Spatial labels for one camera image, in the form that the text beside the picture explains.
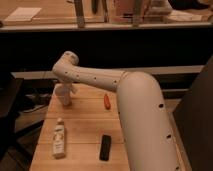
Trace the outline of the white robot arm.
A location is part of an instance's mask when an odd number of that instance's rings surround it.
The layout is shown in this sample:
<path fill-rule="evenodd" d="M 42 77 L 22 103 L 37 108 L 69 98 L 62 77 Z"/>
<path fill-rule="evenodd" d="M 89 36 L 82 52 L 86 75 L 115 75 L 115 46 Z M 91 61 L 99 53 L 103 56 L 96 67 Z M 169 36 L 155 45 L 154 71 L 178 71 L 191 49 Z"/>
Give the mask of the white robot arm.
<path fill-rule="evenodd" d="M 158 81 L 145 72 L 86 68 L 78 62 L 66 51 L 53 65 L 60 101 L 70 100 L 74 82 L 114 92 L 130 171 L 181 171 Z"/>

